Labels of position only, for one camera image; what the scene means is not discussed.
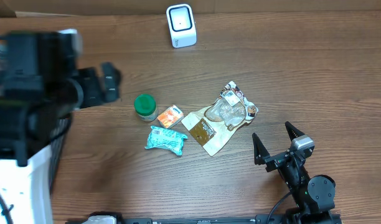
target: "barcode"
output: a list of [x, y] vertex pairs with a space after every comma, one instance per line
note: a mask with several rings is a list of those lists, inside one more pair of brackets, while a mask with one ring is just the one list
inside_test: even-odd
[[160, 130], [152, 130], [152, 134], [160, 134]]
[[232, 92], [232, 91], [229, 91], [225, 96], [227, 96], [227, 97], [231, 97], [231, 96], [233, 96], [233, 92]]

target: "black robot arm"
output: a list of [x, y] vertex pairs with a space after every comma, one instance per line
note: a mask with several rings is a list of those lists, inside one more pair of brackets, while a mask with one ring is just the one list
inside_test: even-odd
[[310, 178], [304, 167], [306, 159], [314, 151], [314, 141], [290, 122], [286, 122], [285, 126], [291, 145], [285, 152], [275, 156], [270, 156], [260, 138], [253, 133], [254, 161], [256, 165], [266, 164], [267, 172], [278, 170], [297, 208], [288, 209], [281, 218], [260, 216], [258, 219], [272, 224], [341, 223], [340, 216], [330, 212], [334, 208], [336, 183], [326, 175]]

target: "crumpled package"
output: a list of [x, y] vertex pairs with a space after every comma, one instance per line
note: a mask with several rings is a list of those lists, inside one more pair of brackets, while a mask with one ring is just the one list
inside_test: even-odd
[[230, 81], [213, 105], [190, 112], [181, 122], [207, 153], [214, 156], [238, 128], [253, 121], [257, 112], [258, 108]]
[[145, 149], [159, 148], [168, 149], [177, 156], [182, 155], [184, 140], [188, 139], [185, 134], [170, 129], [151, 126], [152, 131], [148, 137]]

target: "teal plastic packet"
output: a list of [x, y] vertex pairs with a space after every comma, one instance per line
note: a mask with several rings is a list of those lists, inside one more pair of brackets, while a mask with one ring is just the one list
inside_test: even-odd
[[148, 143], [145, 149], [159, 148], [168, 149], [177, 156], [182, 155], [184, 139], [188, 139], [185, 134], [170, 129], [151, 126], [152, 131], [148, 137]]

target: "orange package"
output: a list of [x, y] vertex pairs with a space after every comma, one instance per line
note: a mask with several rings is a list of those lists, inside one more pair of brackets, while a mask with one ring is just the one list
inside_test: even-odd
[[183, 112], [176, 106], [172, 105], [158, 116], [158, 120], [164, 128], [171, 128], [176, 125], [182, 118]]

